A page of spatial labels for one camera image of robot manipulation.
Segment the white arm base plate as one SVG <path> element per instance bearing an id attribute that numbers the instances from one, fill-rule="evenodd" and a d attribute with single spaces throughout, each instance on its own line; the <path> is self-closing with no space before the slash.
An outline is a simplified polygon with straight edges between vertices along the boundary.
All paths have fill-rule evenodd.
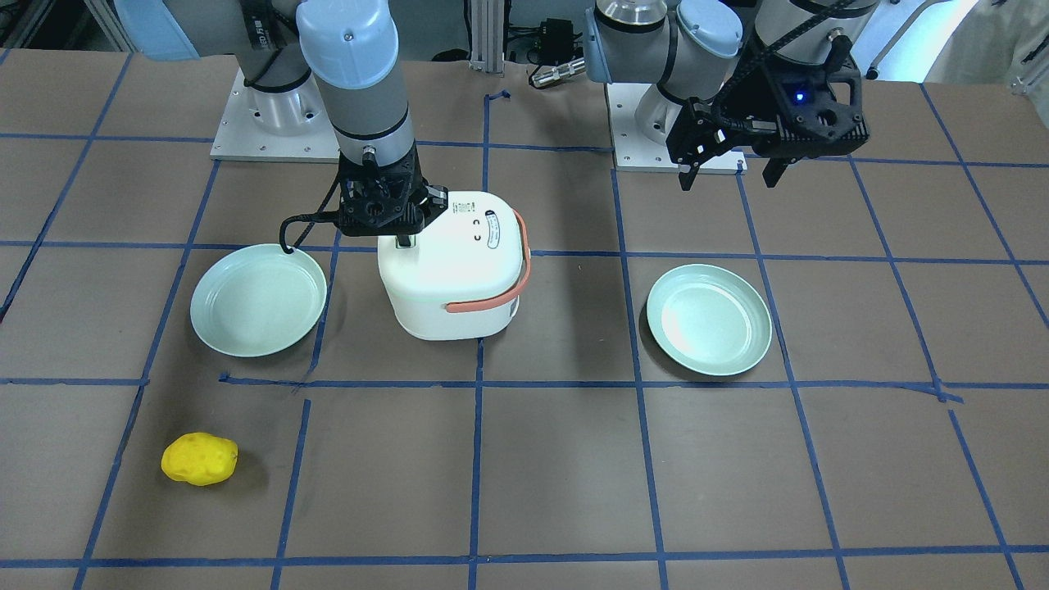
<path id="1" fill-rule="evenodd" d="M 679 105 L 652 84 L 607 84 L 608 123 L 615 168 L 624 172 L 679 173 L 666 136 L 677 120 Z"/>
<path id="2" fill-rule="evenodd" d="M 248 88 L 242 71 L 213 139 L 218 161 L 337 163 L 338 144 L 314 79 L 284 93 Z"/>

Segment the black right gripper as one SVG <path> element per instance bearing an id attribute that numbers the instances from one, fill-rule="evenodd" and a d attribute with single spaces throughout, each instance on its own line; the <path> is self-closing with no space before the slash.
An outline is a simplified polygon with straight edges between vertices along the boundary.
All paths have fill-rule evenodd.
<path id="1" fill-rule="evenodd" d="M 448 188 L 425 183 L 416 151 L 386 166 L 340 156 L 337 180 L 337 227 L 351 238 L 397 235 L 397 249 L 411 249 L 413 235 L 448 209 Z"/>

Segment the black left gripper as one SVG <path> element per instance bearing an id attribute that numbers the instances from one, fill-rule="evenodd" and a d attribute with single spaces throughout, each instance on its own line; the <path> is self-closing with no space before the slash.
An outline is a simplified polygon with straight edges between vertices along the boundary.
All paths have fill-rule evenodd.
<path id="1" fill-rule="evenodd" d="M 767 157 L 763 180 L 775 188 L 792 159 L 845 156 L 870 139 L 863 112 L 862 77 L 849 37 L 829 41 L 829 54 L 814 64 L 769 55 L 752 39 L 744 45 L 728 92 L 712 112 L 700 98 L 687 98 L 665 139 L 678 165 L 679 187 L 692 190 L 698 171 L 731 148 L 729 140 Z"/>

